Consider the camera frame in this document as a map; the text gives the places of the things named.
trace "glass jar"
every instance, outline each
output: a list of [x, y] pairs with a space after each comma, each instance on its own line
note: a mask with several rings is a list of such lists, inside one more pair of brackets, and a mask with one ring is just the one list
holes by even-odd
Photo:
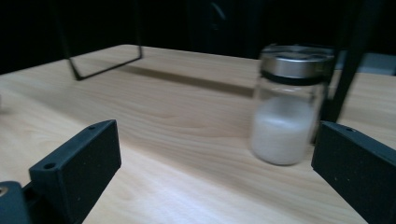
[[327, 49], [271, 46], [262, 51], [250, 145], [264, 161], [291, 165], [304, 158], [325, 96], [332, 61]]

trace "jar lid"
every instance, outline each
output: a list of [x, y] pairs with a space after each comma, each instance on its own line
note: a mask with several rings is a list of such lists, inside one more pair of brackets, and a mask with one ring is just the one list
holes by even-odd
[[262, 77], [274, 82], [307, 86], [330, 74], [332, 50], [305, 46], [269, 46], [262, 50]]

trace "light wood surface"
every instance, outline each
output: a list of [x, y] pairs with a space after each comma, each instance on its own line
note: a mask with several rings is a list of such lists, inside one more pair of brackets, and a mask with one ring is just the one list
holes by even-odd
[[[133, 58], [79, 57], [83, 72]], [[303, 162], [248, 149], [258, 61], [145, 48], [145, 58], [77, 82], [65, 61], [0, 77], [0, 182], [86, 126], [116, 119], [122, 166], [85, 223], [365, 223]], [[395, 77], [358, 74], [340, 122], [396, 148]]]

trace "salt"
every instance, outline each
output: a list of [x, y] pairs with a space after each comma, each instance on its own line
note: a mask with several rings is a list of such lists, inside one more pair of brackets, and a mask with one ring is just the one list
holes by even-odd
[[281, 95], [258, 106], [250, 144], [257, 157], [278, 165], [303, 159], [315, 108], [308, 99]]

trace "transparent glass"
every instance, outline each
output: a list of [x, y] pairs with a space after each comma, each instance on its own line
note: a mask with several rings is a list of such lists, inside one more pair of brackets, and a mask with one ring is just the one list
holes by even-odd
[[318, 121], [323, 91], [321, 83], [291, 86], [260, 78], [250, 136], [253, 153], [277, 165], [301, 161]]

